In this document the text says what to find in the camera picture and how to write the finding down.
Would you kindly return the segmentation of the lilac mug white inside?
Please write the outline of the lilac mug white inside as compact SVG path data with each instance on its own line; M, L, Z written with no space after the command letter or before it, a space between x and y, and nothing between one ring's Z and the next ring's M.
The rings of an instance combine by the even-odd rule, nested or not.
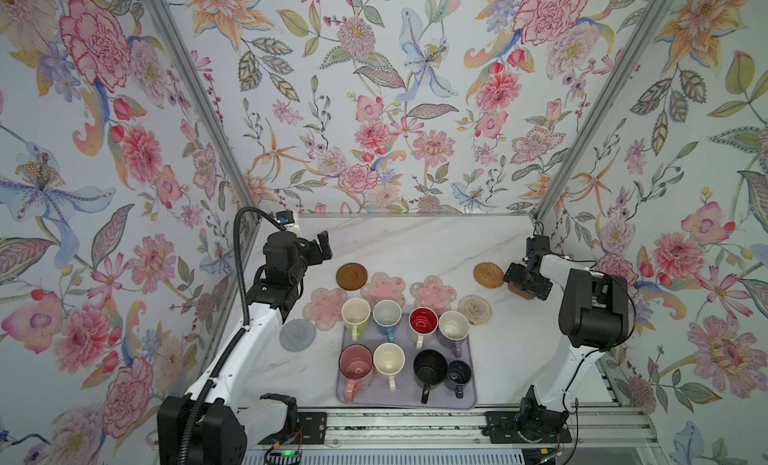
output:
M464 346L470 332L470 323L459 311L446 311L438 321L438 342L451 351L455 358L463 356Z

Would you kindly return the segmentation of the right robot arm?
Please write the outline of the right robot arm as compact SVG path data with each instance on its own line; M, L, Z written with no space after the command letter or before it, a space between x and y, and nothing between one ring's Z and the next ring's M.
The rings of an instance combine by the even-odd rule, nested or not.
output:
M549 238L540 234L526 240L525 258L509 266L504 281L543 301L553 289L562 291L561 340L521 399L513 429L524 442L564 442L562 432L576 414L576 392L587 372L631 335L634 305L627 281L553 253Z

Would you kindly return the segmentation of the red inside white mug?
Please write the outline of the red inside white mug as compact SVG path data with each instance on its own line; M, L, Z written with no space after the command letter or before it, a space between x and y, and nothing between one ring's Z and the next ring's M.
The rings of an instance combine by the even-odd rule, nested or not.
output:
M439 325L438 315L427 307L414 308L408 318L408 336L417 351L423 350L434 338Z

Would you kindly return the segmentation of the woven rattan round coaster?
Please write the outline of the woven rattan round coaster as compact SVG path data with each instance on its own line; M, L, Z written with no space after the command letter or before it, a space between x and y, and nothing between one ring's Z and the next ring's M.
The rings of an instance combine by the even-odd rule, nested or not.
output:
M496 289L505 284L504 271L494 263L482 262L473 269L473 278L482 287Z

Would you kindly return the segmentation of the small dark blue mug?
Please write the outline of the small dark blue mug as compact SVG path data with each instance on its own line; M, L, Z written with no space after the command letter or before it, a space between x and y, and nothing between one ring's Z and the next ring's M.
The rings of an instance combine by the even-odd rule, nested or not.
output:
M463 399L472 379L472 369L464 361L453 360L448 364L445 386L456 399Z

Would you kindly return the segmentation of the right corner aluminium post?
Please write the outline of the right corner aluminium post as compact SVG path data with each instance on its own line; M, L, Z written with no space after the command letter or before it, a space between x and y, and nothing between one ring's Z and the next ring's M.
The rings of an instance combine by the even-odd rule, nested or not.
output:
M638 24L626 43L622 57L618 60L608 80L597 95L594 108L587 115L583 127L577 133L576 139L565 155L564 161L554 174L544 198L539 202L535 211L530 214L532 221L543 221L548 213L554 209L558 197L569 182L581 156L585 153L602 121L607 117L621 90L629 82L634 67L652 42L652 36L668 13L673 1L649 0L647 2L645 11L640 16Z

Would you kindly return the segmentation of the black mug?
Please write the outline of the black mug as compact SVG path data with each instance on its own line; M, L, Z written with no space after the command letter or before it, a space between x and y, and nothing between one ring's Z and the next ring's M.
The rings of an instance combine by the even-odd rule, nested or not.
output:
M414 358L413 372L421 389L420 403L426 405L432 389L441 385L447 377L448 362L442 353L425 349Z

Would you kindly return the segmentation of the brown paw shaped coaster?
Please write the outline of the brown paw shaped coaster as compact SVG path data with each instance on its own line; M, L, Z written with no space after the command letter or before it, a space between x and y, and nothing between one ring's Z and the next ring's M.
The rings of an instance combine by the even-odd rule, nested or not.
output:
M534 294L531 294L530 292L527 292L525 290L521 290L516 286L514 286L513 284L508 284L507 288L512 294L517 295L518 297L524 300L534 300L536 298Z

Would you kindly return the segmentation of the grey round knitted coaster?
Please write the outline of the grey round knitted coaster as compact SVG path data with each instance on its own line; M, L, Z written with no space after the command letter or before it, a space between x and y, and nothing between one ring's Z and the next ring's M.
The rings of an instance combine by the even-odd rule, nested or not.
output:
M315 341L316 326L306 319L287 322L279 334L281 347L291 353L298 353L309 348Z

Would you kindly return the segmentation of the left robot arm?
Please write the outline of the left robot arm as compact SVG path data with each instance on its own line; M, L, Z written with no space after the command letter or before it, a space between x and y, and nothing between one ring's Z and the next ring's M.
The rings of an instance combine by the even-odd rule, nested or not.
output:
M249 213L276 229L266 239L265 262L251 284L246 282L239 241L241 223ZM293 212L270 216L256 207L237 212L233 233L242 316L212 364L183 395L161 404L157 426L162 464L240 464L251 446L276 449L298 439L302 430L293 397L267 393L251 407L240 400L255 363L302 297L308 268L331 259L329 237L322 232L307 240Z

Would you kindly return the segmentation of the pink flower coaster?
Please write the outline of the pink flower coaster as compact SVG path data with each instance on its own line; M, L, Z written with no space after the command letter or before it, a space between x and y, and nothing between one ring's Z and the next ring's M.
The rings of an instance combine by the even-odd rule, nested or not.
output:
M446 285L440 277L430 275L422 282L416 282L410 287L415 308L428 308L438 316L452 309L457 298L456 290Z
M315 289L309 303L302 310L302 316L319 331L329 331L337 322L343 321L341 309L347 300L347 292L341 288Z
M370 282L360 289L360 294L371 308L385 300L394 301L400 307L404 307L406 304L405 288L406 282L403 278L390 277L384 272L377 272L372 275Z

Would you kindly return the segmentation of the brown wooden round coaster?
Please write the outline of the brown wooden round coaster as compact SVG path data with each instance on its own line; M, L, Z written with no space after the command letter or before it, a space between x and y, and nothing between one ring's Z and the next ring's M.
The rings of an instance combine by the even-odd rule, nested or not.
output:
M359 263L346 263L337 270L335 278L343 290L356 291L367 283L368 271Z

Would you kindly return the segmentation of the white embroidered round coaster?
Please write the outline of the white embroidered round coaster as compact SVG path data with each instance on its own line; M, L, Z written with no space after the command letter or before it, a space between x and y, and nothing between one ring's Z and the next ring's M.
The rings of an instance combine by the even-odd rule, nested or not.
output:
M477 295L462 298L458 305L458 311L473 326L484 325L493 318L493 310L489 302Z

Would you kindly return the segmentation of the left corner aluminium post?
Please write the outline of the left corner aluminium post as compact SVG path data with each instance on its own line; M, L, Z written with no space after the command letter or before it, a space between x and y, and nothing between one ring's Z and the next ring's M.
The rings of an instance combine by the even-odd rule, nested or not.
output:
M225 129L207 98L206 89L197 72L189 50L181 36L166 0L142 0L160 36L167 42L172 61L182 83L187 87L189 98L200 120L209 133L214 149L224 164L231 183L242 206L255 207L255 201L246 178L238 166Z

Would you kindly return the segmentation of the corner aluminium post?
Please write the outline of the corner aluminium post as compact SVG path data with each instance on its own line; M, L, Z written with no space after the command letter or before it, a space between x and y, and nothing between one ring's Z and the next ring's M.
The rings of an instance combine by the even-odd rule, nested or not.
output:
M583 127L577 133L576 139L565 155L564 161L554 174L544 198L539 202L535 211L530 214L532 221L543 221L548 213L554 209L558 197L569 182L581 156L585 153L602 121L607 117L621 90L629 82L634 67L652 42L652 36L668 13L673 1L649 0L647 2L645 11L640 16L638 24L626 43L622 57L618 60L608 80L597 95L594 108L587 115Z
M238 166L225 129L207 98L206 89L197 72L189 50L181 36L166 0L142 0L160 36L167 42L172 61L182 83L187 87L189 98L200 120L209 133L214 149L224 164L231 183L242 206L255 207L255 201L246 178Z

